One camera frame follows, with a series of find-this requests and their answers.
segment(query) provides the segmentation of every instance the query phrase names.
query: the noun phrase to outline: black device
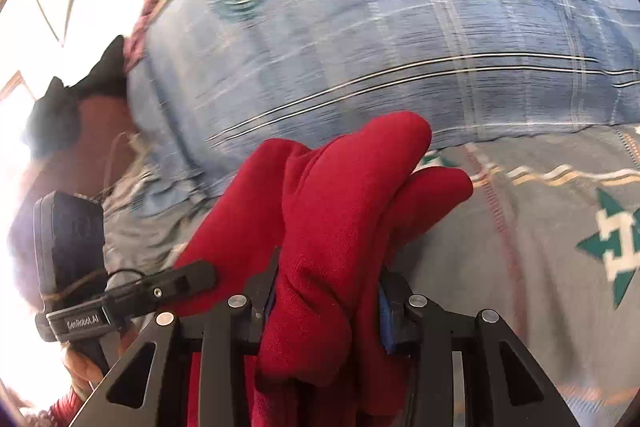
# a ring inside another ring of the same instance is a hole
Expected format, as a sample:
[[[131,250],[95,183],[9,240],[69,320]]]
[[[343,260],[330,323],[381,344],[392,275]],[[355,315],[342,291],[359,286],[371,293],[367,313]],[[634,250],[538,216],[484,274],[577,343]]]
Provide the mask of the black device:
[[[116,360],[103,339],[124,331],[129,320],[215,286],[206,261],[161,271],[105,291],[103,214],[100,204],[64,192],[52,192],[33,209],[33,232],[44,311],[36,327],[47,342],[70,342],[103,374]]]
[[[209,312],[156,315],[84,404],[71,427],[186,425],[191,356],[202,352],[198,425],[250,427],[243,357],[255,355],[273,306],[277,252],[242,295]],[[493,310],[476,317],[444,311],[413,295],[402,276],[384,270],[398,354],[416,360],[408,425],[451,427],[452,351],[461,351],[467,427],[577,427],[566,403],[507,323]]]

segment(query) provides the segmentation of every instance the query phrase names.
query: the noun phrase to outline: silver screw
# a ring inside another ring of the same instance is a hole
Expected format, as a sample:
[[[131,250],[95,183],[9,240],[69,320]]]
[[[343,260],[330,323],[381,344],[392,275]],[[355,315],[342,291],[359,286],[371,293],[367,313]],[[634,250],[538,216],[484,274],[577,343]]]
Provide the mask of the silver screw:
[[[246,304],[246,297],[244,295],[231,295],[227,303],[232,308],[242,308]]]
[[[156,323],[158,323],[159,326],[168,326],[173,321],[174,314],[172,314],[171,312],[162,312],[158,315],[158,317],[156,317]]]
[[[409,304],[414,308],[424,308],[427,305],[427,302],[427,297],[420,295],[419,293],[414,293],[409,297]]]
[[[498,312],[495,312],[493,310],[483,310],[481,317],[482,320],[488,322],[489,324],[495,324],[500,319],[500,315],[498,315]]]

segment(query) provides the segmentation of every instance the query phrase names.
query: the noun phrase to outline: brown fabric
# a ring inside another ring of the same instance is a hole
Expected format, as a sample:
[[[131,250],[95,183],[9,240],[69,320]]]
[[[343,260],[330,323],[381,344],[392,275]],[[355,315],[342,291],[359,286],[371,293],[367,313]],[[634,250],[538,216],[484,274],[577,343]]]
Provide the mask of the brown fabric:
[[[40,309],[38,274],[33,246],[33,205],[54,190],[96,197],[104,188],[104,174],[111,161],[111,180],[117,180],[135,156],[126,140],[114,140],[135,132],[126,100],[92,96],[79,104],[82,133],[68,149],[32,162],[20,180],[20,207],[9,231],[9,251],[14,258],[14,278],[21,295]]]

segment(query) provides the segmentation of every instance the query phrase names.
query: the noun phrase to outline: star logo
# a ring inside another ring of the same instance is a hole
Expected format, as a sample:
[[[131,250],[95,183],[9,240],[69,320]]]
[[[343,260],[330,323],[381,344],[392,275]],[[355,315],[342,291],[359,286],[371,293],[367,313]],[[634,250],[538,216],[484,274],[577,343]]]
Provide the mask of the star logo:
[[[617,308],[640,268],[640,208],[631,214],[604,190],[598,188],[597,192],[598,232],[580,241],[577,248],[604,264],[607,280],[613,283],[613,302]]]

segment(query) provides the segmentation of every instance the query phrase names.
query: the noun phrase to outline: black cloth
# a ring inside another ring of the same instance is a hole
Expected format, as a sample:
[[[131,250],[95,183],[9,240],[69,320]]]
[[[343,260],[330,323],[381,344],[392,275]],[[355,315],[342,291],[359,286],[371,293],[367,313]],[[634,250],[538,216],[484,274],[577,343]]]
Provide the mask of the black cloth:
[[[124,38],[118,35],[89,74],[74,86],[65,87],[56,76],[51,79],[47,92],[33,104],[22,134],[32,158],[43,158],[78,140],[81,132],[79,101],[94,94],[127,98],[123,45]]]

